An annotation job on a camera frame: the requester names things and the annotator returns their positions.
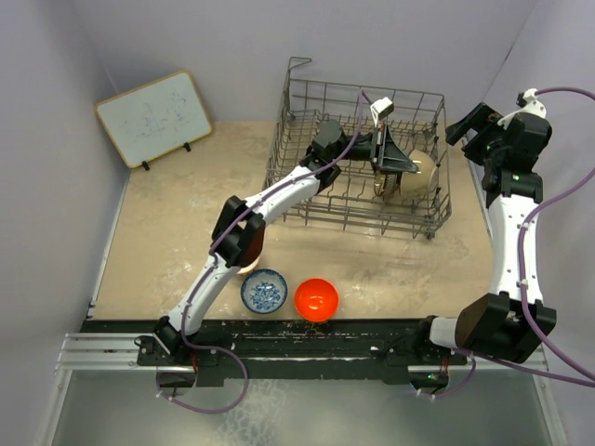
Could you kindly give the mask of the brown rimmed cream bowl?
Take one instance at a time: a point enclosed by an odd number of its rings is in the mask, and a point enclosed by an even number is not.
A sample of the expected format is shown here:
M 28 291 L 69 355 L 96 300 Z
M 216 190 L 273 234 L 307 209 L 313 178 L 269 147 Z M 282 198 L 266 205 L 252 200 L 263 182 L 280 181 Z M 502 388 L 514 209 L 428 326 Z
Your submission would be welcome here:
M 394 174 L 377 173 L 374 178 L 374 194 L 385 203 L 399 196 L 402 177 L 402 172 Z

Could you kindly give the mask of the black glossy bowl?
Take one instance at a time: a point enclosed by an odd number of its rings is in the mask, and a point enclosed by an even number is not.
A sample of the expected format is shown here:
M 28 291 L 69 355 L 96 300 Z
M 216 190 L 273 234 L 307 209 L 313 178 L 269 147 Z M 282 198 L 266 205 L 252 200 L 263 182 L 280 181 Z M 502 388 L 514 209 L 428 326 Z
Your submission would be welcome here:
M 435 190 L 438 185 L 438 167 L 423 151 L 412 150 L 409 157 L 417 167 L 415 173 L 403 173 L 400 195 L 404 199 L 419 199 Z

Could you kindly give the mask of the grey wire dish rack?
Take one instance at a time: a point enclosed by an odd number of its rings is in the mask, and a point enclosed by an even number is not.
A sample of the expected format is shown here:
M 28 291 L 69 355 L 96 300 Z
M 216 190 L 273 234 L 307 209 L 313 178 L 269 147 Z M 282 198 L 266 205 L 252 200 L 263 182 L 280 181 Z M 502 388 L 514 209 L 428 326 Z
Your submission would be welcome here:
M 289 210 L 305 223 L 322 221 L 386 232 L 406 231 L 429 239 L 452 215 L 449 155 L 443 145 L 445 103 L 442 94 L 326 82 L 313 79 L 316 66 L 310 58 L 293 56 L 287 64 L 279 117 L 273 133 L 264 185 L 271 186 L 289 174 L 305 155 L 320 125 L 338 121 L 345 133 L 366 134 L 374 123 L 369 107 L 358 98 L 388 97 L 395 105 L 387 126 L 398 147 L 407 155 L 419 150 L 438 167 L 438 185 L 419 199 L 401 195 L 383 202 L 374 194 L 375 173 L 369 162 L 344 160 L 340 177 L 328 189 Z

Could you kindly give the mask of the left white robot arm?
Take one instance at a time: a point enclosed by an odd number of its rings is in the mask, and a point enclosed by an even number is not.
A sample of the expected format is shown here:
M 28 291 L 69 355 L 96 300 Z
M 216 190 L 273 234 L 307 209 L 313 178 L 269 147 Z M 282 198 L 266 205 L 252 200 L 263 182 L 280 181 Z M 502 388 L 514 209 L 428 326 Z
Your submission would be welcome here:
M 266 227 L 294 205 L 329 188 L 341 174 L 341 160 L 368 161 L 374 172 L 383 176 L 419 171 L 386 125 L 377 124 L 368 134 L 348 136 L 338 121 L 323 122 L 305 156 L 289 174 L 256 195 L 245 199 L 233 195 L 225 202 L 205 265 L 185 296 L 154 328 L 163 358 L 181 364 L 190 357 L 188 336 L 198 332 L 228 281 L 259 257 Z

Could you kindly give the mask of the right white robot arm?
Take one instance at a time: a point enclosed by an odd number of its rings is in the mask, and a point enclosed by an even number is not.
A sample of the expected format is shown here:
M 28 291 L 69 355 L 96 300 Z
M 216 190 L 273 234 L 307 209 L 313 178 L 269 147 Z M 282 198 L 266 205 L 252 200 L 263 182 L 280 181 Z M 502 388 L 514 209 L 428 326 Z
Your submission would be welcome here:
M 535 94 L 522 95 L 517 104 L 517 111 L 502 115 L 480 103 L 445 129 L 446 143 L 463 141 L 465 157 L 483 168 L 493 270 L 488 292 L 457 317 L 427 319 L 427 332 L 413 343 L 415 356 L 424 363 L 436 362 L 447 348 L 523 363 L 556 325 L 557 312 L 544 305 L 537 278 L 543 180 L 533 170 L 552 127 Z M 464 141 L 469 131 L 475 134 Z

